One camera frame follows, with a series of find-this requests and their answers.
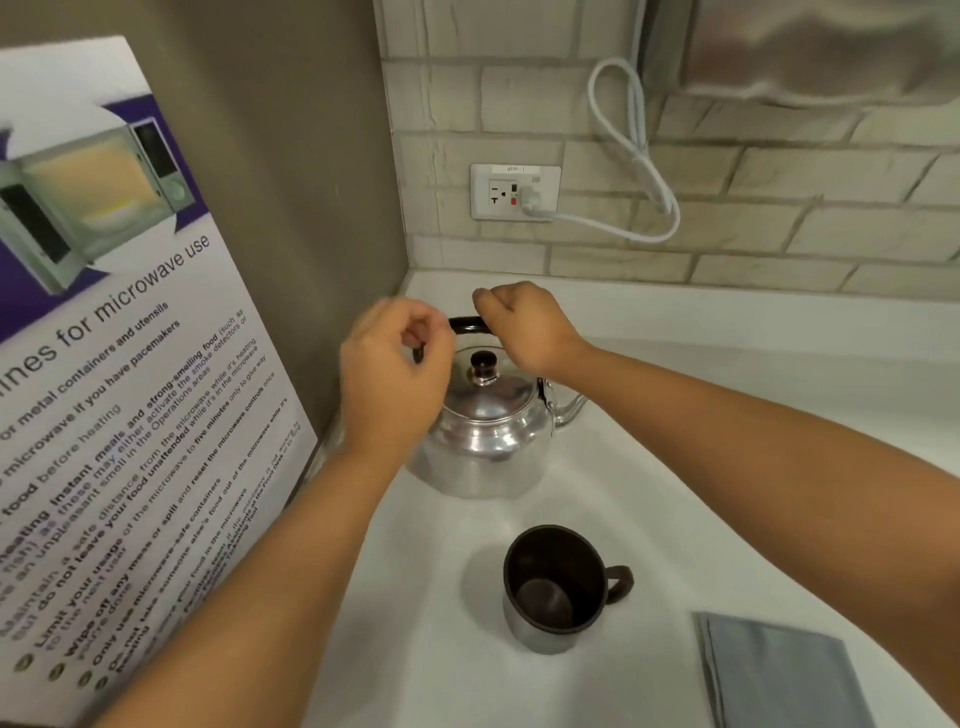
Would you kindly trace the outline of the person's right hand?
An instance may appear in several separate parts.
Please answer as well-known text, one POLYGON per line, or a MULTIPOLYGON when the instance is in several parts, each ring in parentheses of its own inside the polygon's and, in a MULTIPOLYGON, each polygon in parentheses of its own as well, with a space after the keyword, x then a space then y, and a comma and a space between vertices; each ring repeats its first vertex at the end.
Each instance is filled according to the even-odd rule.
POLYGON ((503 349, 525 371, 576 389, 592 346, 577 331, 556 298, 532 281, 520 309, 525 319, 516 338, 498 338, 503 349))

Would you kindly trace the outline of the person's left hand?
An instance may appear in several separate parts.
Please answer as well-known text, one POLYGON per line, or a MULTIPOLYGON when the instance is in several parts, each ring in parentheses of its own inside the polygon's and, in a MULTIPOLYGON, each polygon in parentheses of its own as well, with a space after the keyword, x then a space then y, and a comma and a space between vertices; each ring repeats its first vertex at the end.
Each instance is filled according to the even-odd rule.
POLYGON ((342 343, 341 414, 349 452, 398 468, 439 416, 451 371, 423 373, 423 351, 390 333, 390 299, 362 314, 342 343))

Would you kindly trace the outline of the silver kettle with black handle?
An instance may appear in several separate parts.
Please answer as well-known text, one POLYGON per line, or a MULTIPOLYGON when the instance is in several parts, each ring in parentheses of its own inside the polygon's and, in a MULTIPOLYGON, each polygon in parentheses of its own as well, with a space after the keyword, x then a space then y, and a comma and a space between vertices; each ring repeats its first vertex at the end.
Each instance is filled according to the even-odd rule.
MULTIPOLYGON (((478 316, 449 320, 467 346, 502 346, 478 316)), ((544 478, 553 436, 570 425, 587 403, 576 394, 558 401, 552 383, 535 376, 538 394, 516 415, 497 421, 471 421, 442 405, 438 417, 407 460, 407 470, 439 493, 461 500, 509 500, 544 478)))

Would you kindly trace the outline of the person's right forearm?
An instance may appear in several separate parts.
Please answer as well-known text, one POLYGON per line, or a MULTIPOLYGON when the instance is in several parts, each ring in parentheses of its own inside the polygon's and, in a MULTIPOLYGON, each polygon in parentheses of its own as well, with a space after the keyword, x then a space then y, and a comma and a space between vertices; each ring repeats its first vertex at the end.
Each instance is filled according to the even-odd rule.
POLYGON ((844 425, 582 340, 563 340, 544 370, 851 621, 960 617, 960 478, 844 425))

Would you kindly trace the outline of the person's left forearm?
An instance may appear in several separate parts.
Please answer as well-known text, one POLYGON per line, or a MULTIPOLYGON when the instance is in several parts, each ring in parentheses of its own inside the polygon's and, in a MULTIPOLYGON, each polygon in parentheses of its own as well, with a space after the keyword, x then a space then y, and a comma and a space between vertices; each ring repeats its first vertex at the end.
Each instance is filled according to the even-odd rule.
POLYGON ((298 728, 372 518, 422 437, 346 436, 90 728, 298 728))

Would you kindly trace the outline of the silver kettle lid black knob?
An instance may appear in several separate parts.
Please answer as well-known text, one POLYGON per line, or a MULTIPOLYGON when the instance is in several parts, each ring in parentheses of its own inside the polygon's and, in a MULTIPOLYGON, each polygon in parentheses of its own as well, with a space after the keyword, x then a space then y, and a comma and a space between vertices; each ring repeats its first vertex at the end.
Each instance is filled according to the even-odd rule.
POLYGON ((453 357, 444 410, 472 422, 496 422, 522 412, 539 394, 538 379, 500 346, 470 346, 453 357))

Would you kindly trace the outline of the dark brown mug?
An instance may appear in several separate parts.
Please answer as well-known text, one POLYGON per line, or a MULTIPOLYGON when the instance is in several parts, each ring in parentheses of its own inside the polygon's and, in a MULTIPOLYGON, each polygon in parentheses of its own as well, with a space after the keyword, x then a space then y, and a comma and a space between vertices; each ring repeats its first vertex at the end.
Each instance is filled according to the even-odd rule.
POLYGON ((542 656, 570 651, 636 584, 629 566, 606 565, 586 538, 557 524, 518 535, 506 552, 502 577, 511 636, 542 656))

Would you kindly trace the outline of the microwave guidelines poster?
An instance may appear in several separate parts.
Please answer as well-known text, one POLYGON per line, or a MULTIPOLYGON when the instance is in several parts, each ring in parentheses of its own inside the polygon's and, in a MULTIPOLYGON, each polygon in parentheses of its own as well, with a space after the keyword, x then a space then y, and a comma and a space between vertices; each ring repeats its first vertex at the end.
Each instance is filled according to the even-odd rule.
POLYGON ((126 39, 0 49, 0 724, 101 707, 317 444, 126 39))

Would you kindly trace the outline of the stainless steel appliance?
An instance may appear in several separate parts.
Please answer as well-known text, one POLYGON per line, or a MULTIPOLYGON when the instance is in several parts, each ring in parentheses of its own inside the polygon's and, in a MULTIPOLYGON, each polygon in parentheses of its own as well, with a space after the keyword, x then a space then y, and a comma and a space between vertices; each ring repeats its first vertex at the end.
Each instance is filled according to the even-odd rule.
POLYGON ((793 108, 960 99, 960 0, 645 0, 644 86, 793 108))

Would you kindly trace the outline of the grey folded cloth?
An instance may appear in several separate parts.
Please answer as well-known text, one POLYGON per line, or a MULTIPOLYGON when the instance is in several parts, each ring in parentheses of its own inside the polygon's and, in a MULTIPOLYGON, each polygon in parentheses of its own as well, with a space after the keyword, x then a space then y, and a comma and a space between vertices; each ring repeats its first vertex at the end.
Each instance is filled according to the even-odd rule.
POLYGON ((845 643, 695 612, 713 728, 877 728, 845 643))

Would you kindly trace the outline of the white wall outlet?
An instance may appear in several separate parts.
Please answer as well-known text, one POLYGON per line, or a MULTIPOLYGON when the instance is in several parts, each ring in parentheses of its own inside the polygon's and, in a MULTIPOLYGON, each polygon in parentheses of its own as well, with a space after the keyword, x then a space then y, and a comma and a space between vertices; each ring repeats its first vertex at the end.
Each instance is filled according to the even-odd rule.
POLYGON ((562 180, 559 165, 470 165, 470 210, 476 221, 552 222, 562 180))

